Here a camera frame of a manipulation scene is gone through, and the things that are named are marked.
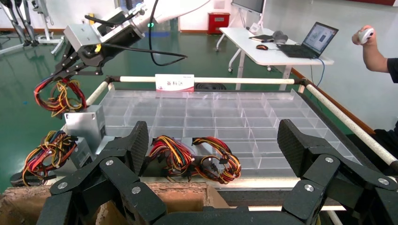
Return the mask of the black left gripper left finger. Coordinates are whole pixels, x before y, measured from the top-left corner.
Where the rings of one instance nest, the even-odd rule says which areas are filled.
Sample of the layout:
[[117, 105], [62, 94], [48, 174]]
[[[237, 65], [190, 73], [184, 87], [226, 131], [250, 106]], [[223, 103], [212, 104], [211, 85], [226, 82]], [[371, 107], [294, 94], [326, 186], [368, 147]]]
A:
[[93, 162], [50, 187], [37, 223], [85, 225], [101, 205], [113, 202], [128, 224], [154, 224], [167, 207], [138, 176], [148, 143], [145, 121], [138, 121], [128, 136], [108, 142]]

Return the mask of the person hand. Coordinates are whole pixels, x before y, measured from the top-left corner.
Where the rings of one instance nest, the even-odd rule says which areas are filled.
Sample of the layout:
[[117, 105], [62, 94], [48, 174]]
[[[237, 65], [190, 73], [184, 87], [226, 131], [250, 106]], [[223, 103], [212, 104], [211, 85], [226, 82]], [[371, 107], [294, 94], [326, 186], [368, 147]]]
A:
[[373, 44], [376, 38], [376, 31], [370, 25], [365, 25], [352, 36], [352, 42], [355, 45]]

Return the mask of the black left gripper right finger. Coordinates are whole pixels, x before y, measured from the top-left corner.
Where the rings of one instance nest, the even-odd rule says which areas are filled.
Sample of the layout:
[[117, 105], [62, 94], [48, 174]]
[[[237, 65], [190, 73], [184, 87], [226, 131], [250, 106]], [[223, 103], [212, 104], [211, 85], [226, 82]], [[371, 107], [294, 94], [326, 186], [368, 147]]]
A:
[[346, 159], [328, 141], [302, 133], [289, 119], [280, 121], [277, 143], [299, 178], [283, 212], [313, 225], [332, 199], [361, 225], [397, 224], [398, 185], [391, 178]]

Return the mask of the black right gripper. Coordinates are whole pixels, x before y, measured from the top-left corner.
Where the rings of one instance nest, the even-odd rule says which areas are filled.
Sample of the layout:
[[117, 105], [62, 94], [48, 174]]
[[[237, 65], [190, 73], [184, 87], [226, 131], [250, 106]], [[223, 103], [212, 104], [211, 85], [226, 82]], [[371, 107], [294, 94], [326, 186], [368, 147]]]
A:
[[[105, 43], [84, 45], [77, 52], [74, 49], [65, 51], [50, 78], [61, 80], [76, 75], [103, 75], [102, 67], [105, 63], [121, 53], [124, 50], [123, 48], [131, 47], [143, 37], [133, 29], [127, 28]], [[78, 56], [83, 63], [74, 65], [78, 61]]]

